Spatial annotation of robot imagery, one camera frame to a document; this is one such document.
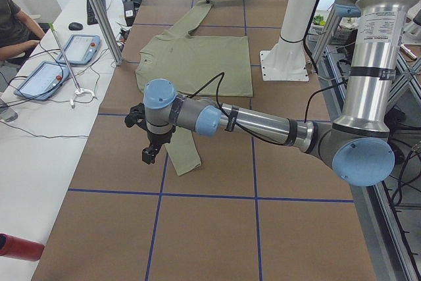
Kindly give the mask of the olive green long-sleeve shirt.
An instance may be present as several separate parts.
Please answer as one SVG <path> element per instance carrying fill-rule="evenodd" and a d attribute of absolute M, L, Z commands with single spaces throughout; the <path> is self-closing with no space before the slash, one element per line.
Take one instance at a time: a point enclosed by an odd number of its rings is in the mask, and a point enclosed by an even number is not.
<path fill-rule="evenodd" d="M 213 136 L 223 114 L 208 96 L 253 94 L 247 36 L 196 36 L 213 4 L 199 1 L 140 51 L 136 80 L 143 93 L 146 130 L 163 134 L 177 175 L 201 165 L 193 133 Z"/>

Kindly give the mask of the metal reacher grabber stick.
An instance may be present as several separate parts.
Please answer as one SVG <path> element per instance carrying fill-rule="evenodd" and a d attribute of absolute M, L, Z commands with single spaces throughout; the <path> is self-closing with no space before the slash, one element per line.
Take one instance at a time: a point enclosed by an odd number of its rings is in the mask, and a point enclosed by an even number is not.
<path fill-rule="evenodd" d="M 53 33 L 53 36 L 55 38 L 55 41 L 57 42 L 57 45 L 59 46 L 59 49 L 60 49 L 61 54 L 62 54 L 62 57 L 63 57 L 63 59 L 65 61 L 65 64 L 66 64 L 67 68 L 69 69 L 69 73 L 70 73 L 71 78 L 72 78 L 72 80 L 74 82 L 74 85 L 76 87 L 76 91 L 74 92 L 74 96 L 70 99 L 70 106 L 71 106 L 72 109 L 74 109 L 75 108 L 75 102 L 76 102 L 76 98 L 77 97 L 79 97 L 79 96 L 81 96 L 83 94 L 90 94 L 91 97 L 93 99 L 95 99 L 96 98 L 95 92 L 92 91 L 92 90 L 90 90 L 90 89 L 82 88 L 80 86 L 79 82 L 76 79 L 76 75 L 73 72 L 72 66 L 70 65 L 70 62 L 69 62 L 69 60 L 66 57 L 65 50 L 64 50 L 63 46 L 61 45 L 61 43 L 59 41 L 57 32 L 56 32 L 53 24 L 49 22 L 48 25 L 49 25 L 49 28 L 50 28 L 51 32 Z"/>

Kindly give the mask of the far blue teach pendant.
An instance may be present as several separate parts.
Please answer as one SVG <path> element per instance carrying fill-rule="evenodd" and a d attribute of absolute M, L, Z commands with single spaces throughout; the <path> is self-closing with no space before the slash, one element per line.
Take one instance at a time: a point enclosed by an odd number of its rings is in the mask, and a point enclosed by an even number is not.
<path fill-rule="evenodd" d="M 84 66 L 95 56 L 100 44 L 98 35 L 73 34 L 61 47 L 70 65 Z"/>

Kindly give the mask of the blue teach pendant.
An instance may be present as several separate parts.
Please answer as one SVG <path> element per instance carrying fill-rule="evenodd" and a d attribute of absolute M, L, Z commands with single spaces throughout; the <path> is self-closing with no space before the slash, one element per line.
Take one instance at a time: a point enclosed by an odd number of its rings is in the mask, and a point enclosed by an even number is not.
<path fill-rule="evenodd" d="M 84 66 L 95 56 L 100 44 L 98 35 L 73 34 L 61 47 L 70 65 Z"/>
<path fill-rule="evenodd" d="M 70 72 L 67 66 L 44 61 L 14 91 L 18 97 L 44 101 L 62 86 Z"/>

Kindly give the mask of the near blue teach pendant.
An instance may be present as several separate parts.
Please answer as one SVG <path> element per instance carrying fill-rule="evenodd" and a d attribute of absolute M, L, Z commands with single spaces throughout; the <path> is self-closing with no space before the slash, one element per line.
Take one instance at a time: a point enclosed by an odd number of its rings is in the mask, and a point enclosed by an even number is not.
<path fill-rule="evenodd" d="M 44 61 L 14 91 L 18 97 L 44 101 L 62 86 L 70 72 L 67 66 Z"/>

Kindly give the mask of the black computer mouse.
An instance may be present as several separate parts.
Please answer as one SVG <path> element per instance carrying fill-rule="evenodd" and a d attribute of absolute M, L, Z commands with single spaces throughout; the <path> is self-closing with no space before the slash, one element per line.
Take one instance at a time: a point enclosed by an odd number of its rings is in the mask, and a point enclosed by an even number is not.
<path fill-rule="evenodd" d="M 71 22 L 68 25 L 68 29 L 71 31 L 79 31 L 79 30 L 82 30 L 83 28 L 84 28 L 83 24 L 79 22 Z"/>

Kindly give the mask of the red bottle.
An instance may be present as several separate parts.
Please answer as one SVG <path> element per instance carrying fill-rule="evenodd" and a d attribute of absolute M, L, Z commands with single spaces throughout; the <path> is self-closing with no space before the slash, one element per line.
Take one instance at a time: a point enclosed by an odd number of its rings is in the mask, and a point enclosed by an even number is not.
<path fill-rule="evenodd" d="M 42 243 L 1 234 L 1 256 L 25 261 L 38 261 L 45 246 Z"/>

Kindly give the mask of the seated person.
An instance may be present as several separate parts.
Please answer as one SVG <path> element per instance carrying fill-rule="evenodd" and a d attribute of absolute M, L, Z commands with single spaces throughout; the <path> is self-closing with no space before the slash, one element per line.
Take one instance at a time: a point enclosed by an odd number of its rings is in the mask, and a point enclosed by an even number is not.
<path fill-rule="evenodd" d="M 1 0 L 1 61 L 22 65 L 45 32 L 13 0 Z"/>

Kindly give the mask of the aluminium frame post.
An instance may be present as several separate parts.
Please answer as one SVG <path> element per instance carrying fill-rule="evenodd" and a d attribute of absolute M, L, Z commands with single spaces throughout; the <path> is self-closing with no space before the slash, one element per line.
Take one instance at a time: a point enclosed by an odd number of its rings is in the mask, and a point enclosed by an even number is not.
<path fill-rule="evenodd" d="M 120 66 L 122 64 L 123 58 L 122 58 L 121 51 L 117 45 L 117 41 L 114 37 L 110 22 L 108 20 L 107 11 L 102 5 L 101 0 L 88 0 L 88 1 L 90 5 L 93 7 L 93 11 L 99 23 L 99 27 L 101 29 L 102 35 L 106 41 L 109 51 L 111 52 L 114 62 L 116 66 Z"/>

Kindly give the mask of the white pedestal column with base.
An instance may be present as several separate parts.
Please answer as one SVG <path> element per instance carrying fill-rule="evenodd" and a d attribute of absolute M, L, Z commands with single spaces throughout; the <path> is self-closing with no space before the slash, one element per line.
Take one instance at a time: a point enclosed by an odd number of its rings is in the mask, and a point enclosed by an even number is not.
<path fill-rule="evenodd" d="M 303 44 L 317 2 L 288 0 L 277 44 L 269 51 L 260 52 L 264 81 L 309 81 Z"/>

